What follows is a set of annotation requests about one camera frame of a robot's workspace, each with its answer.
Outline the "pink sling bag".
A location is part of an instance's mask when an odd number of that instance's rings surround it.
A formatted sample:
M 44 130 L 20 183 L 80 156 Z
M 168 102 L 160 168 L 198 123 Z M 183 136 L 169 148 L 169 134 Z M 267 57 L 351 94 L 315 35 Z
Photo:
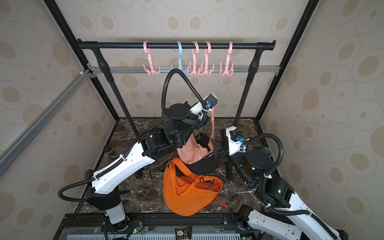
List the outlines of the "pink sling bag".
M 203 134 L 202 142 L 198 143 L 194 135 L 191 134 L 187 143 L 182 148 L 177 149 L 182 162 L 191 165 L 214 152 L 211 139 L 215 138 L 215 107 L 211 111 L 211 123 L 212 133 L 210 136 Z

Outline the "orange sling bag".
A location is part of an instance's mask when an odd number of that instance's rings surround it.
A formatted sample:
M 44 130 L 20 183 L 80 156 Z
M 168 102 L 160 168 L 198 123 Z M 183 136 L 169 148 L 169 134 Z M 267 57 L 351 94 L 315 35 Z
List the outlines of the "orange sling bag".
M 222 188 L 222 180 L 193 174 L 177 157 L 167 164 L 163 197 L 169 209 L 177 215 L 196 214 L 216 199 Z

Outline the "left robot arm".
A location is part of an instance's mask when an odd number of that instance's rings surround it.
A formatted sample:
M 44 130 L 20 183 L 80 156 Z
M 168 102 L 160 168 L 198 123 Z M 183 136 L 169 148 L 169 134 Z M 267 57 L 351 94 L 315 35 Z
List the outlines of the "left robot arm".
M 166 106 L 169 83 L 174 74 L 185 81 L 198 102 Z M 207 115 L 217 104 L 214 94 L 205 98 L 194 88 L 183 71 L 171 70 L 164 82 L 162 91 L 162 116 L 157 124 L 139 134 L 126 152 L 107 167 L 91 172 L 84 181 L 70 184 L 58 191 L 58 197 L 68 202 L 87 202 L 104 211 L 110 223 L 115 225 L 126 220 L 119 184 L 138 170 L 159 161 L 164 156 L 190 144 L 193 132 L 207 124 Z

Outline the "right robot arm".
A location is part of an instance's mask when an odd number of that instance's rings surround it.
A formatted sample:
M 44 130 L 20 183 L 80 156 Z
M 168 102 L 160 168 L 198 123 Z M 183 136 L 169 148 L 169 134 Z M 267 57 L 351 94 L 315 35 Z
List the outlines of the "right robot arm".
M 230 164 L 246 187 L 255 191 L 267 213 L 242 205 L 236 221 L 242 229 L 254 229 L 279 240 L 347 240 L 348 234 L 326 224 L 308 207 L 294 188 L 275 174 L 284 157 L 282 141 L 273 134 L 261 134 L 246 140 L 242 131 L 230 127 L 223 131 L 226 146 L 213 142 L 216 157 Z M 265 151 L 247 147 L 262 139 L 273 140 L 278 156 L 273 160 Z

